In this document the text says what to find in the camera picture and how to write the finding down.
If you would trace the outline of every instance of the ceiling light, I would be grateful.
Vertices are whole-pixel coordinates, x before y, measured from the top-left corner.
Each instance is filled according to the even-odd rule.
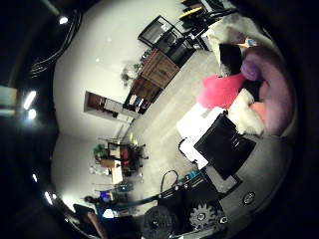
[[[23,108],[25,110],[28,110],[29,107],[31,106],[33,100],[36,98],[37,96],[37,92],[36,91],[32,91],[28,94],[27,98],[26,98],[26,101],[24,102],[23,104]]]
[[[46,191],[46,192],[44,193],[44,195],[45,195],[47,201],[49,202],[49,204],[53,205],[53,202],[52,202],[52,200],[51,200],[51,197],[50,197],[50,195],[49,195],[49,192]]]
[[[38,182],[38,177],[37,177],[37,175],[36,174],[32,174],[32,177],[33,177],[33,180],[35,181],[35,182]]]
[[[34,109],[28,111],[28,119],[33,120],[37,116],[37,112]]]
[[[65,16],[61,16],[59,19],[59,23],[62,24],[66,24],[69,21],[69,19]]]
[[[105,217],[105,218],[114,218],[114,213],[113,213],[112,209],[107,209],[103,213],[103,217]]]

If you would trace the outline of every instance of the pink pillow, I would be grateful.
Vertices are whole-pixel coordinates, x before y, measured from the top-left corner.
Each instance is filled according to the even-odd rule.
[[[202,91],[197,102],[208,109],[221,107],[228,109],[238,95],[245,78],[241,73],[226,78],[210,76],[201,81]]]

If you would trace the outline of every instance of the white wall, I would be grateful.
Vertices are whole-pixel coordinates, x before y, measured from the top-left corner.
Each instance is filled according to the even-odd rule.
[[[87,140],[117,134],[121,122],[84,113],[85,91],[123,103],[130,89],[123,87],[120,73],[146,49],[138,34],[157,15],[175,23],[182,8],[176,0],[106,0],[85,14],[55,70],[54,102],[61,132]]]
[[[52,182],[57,194],[72,209],[73,204],[86,205],[87,195],[99,195],[94,189],[107,189],[92,183],[112,183],[110,176],[91,174],[89,168],[95,165],[93,148],[101,142],[81,140],[60,133],[52,160]]]

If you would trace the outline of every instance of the wall light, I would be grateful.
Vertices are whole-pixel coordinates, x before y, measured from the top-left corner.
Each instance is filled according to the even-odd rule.
[[[36,174],[32,174],[32,177],[33,177],[33,180],[35,181],[35,182],[38,182],[38,177],[37,177],[37,175]]]
[[[37,112],[34,109],[28,111],[28,119],[33,120],[37,116]]]
[[[44,193],[44,195],[45,195],[47,201],[49,202],[49,204],[53,205],[53,202],[52,202],[52,200],[51,200],[51,197],[50,197],[50,195],[49,195],[49,192],[46,191],[46,192]]]
[[[37,92],[36,91],[32,91],[28,94],[27,98],[26,98],[26,101],[24,102],[23,104],[23,108],[25,110],[28,110],[29,107],[31,106],[33,100],[36,98],[37,96]]]
[[[60,19],[59,19],[59,23],[61,25],[66,24],[68,21],[69,21],[69,19],[67,17],[65,17],[65,16],[61,16]]]

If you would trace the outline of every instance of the wooden dresser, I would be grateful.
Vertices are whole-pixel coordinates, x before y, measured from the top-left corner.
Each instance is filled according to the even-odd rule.
[[[179,67],[166,55],[152,50],[131,87],[124,108],[143,114],[178,71]]]

